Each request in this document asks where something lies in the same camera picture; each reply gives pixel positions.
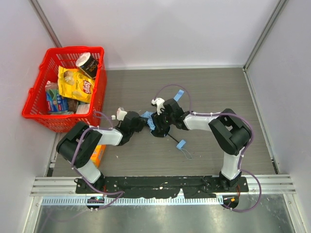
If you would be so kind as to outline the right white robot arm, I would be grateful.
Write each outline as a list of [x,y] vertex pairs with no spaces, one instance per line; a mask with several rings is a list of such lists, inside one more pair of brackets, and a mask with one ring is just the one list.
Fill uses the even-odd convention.
[[156,98],[151,104],[156,107],[156,112],[152,114],[155,136],[166,135],[172,125],[179,130],[212,132],[224,152],[219,183],[225,191],[237,187],[242,174],[242,157],[253,140],[252,128],[246,120],[231,109],[209,114],[185,112],[174,99]]

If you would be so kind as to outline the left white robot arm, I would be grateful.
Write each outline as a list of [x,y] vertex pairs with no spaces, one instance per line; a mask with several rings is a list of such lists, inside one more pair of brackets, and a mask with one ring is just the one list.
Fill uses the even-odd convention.
[[95,192],[103,193],[105,176],[91,160],[98,145],[122,146],[134,133],[139,133],[147,125],[148,119],[134,111],[119,108],[115,115],[108,120],[116,119],[117,126],[104,129],[88,125],[83,121],[76,123],[73,128],[58,142],[56,152],[65,158],[84,182]]

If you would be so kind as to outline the light blue folding umbrella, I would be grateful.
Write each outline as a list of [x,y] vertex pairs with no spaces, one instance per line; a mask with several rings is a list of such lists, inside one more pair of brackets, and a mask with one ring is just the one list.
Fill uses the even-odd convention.
[[141,115],[142,117],[147,119],[146,125],[150,128],[151,135],[153,135],[154,137],[161,137],[161,138],[169,136],[172,140],[174,140],[177,143],[176,148],[184,154],[185,158],[187,160],[192,160],[192,155],[189,153],[188,150],[184,149],[184,145],[186,144],[186,141],[185,140],[179,141],[176,138],[174,138],[172,135],[170,135],[170,130],[171,130],[170,126],[165,130],[158,130],[152,118],[153,114],[154,113],[150,111],[146,111],[145,113]]

